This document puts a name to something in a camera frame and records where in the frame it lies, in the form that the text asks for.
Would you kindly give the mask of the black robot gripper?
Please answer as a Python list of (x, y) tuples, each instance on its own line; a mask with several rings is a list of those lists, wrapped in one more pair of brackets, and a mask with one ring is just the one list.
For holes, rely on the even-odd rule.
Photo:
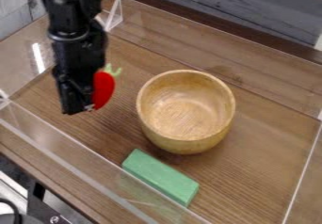
[(100, 0), (42, 0), (54, 47), (54, 78), (62, 112), (74, 115), (94, 110), (92, 77), (104, 64), (107, 36), (96, 20)]

